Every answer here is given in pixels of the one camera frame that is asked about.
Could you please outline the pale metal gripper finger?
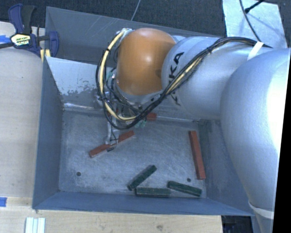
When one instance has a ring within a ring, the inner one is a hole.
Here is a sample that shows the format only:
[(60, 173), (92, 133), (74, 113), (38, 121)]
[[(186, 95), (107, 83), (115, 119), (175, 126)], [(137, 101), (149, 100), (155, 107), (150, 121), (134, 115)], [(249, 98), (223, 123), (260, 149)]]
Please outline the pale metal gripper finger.
[(112, 125), (110, 122), (107, 122), (107, 132), (106, 132), (106, 137), (104, 139), (104, 143), (106, 145), (111, 145), (112, 144), (112, 139), (113, 139), (113, 135), (112, 135), (112, 132), (113, 132), (113, 129), (112, 129)]
[(110, 152), (110, 151), (114, 150), (117, 147), (117, 144), (118, 144), (118, 140), (117, 139), (110, 140), (110, 142), (108, 144), (108, 147), (106, 148), (107, 152)]

